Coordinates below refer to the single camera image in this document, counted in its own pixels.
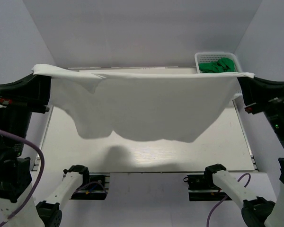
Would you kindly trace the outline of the white t shirt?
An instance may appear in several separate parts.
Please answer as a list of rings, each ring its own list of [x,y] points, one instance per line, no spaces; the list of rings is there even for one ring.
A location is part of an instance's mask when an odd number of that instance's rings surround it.
[[[64,110],[84,139],[111,133],[134,141],[192,142],[221,115],[249,72],[144,74],[72,71],[37,64],[49,76],[50,104]]]

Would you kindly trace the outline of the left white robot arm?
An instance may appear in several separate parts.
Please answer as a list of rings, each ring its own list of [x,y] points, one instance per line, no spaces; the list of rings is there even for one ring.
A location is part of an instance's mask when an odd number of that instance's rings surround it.
[[[0,210],[11,227],[57,227],[62,208],[78,188],[90,185],[82,165],[64,170],[54,193],[35,204],[33,193],[45,167],[40,148],[26,139],[32,113],[49,111],[51,77],[30,74],[0,85]]]

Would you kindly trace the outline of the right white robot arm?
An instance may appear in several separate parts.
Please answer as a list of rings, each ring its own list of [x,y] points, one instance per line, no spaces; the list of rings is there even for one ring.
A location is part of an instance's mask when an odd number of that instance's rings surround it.
[[[284,149],[284,82],[254,77],[239,78],[245,111],[263,113]],[[279,158],[281,175],[277,201],[268,201],[255,195],[232,178],[221,164],[208,166],[204,171],[205,185],[218,187],[240,208],[248,227],[284,227],[284,158]]]

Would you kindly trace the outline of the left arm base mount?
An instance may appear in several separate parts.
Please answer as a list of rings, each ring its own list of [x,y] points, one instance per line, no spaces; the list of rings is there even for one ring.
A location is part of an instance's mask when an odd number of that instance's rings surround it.
[[[90,173],[90,184],[82,185],[81,190],[71,196],[71,200],[84,201],[103,201],[106,199],[109,191],[110,174],[108,173]]]

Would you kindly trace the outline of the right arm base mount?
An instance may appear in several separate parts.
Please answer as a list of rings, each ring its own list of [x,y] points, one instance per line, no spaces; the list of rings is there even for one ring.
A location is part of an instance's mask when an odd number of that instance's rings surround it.
[[[226,196],[217,186],[210,186],[201,174],[187,175],[183,181],[188,185],[189,201],[220,201]]]

